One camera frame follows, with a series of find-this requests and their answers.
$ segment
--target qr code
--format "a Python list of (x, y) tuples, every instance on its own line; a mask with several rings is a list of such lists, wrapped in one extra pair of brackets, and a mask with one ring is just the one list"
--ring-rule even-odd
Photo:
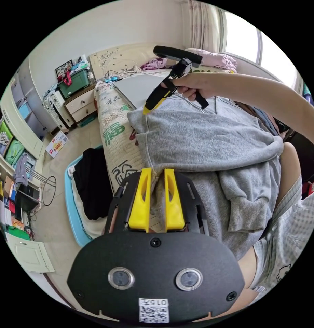
[(141, 306), (140, 322), (167, 323), (169, 322), (168, 306)]

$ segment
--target gray hoodie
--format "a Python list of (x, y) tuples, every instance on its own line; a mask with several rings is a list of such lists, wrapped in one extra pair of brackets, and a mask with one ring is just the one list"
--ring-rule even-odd
[(183, 172), (205, 205), (210, 236), (240, 259), (261, 237), (278, 196), (281, 137), (225, 98), (205, 110), (175, 94), (149, 115), (128, 113), (145, 167), (153, 168), (152, 204), (164, 216), (163, 170)]

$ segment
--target window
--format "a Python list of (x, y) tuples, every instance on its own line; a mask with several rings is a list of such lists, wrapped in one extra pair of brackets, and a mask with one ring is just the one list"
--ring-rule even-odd
[(261, 67), (272, 73), (285, 85), (294, 87), (297, 70), (286, 54), (264, 33), (261, 33), (263, 53)]
[(225, 51), (256, 62), (258, 55), (257, 29), (244, 19), (229, 12), (225, 12), (225, 18), (227, 25)]
[(291, 88), (298, 86), (295, 66), (269, 37), (237, 15), (220, 11), (224, 21), (221, 51), (253, 62)]

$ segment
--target green box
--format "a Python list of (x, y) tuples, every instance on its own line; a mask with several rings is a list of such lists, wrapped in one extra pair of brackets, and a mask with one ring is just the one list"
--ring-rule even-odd
[(67, 86), (64, 81), (58, 83), (58, 87), (60, 92), (64, 96), (64, 98), (69, 98), (76, 91), (87, 87), (90, 84), (87, 77), (87, 70), (83, 69), (71, 76), (71, 85)]

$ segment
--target nightstand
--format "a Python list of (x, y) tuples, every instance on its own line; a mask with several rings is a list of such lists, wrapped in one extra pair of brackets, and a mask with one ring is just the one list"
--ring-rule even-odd
[(95, 85), (90, 85), (74, 93), (64, 103), (64, 107), (76, 124), (96, 112), (93, 101), (94, 87)]

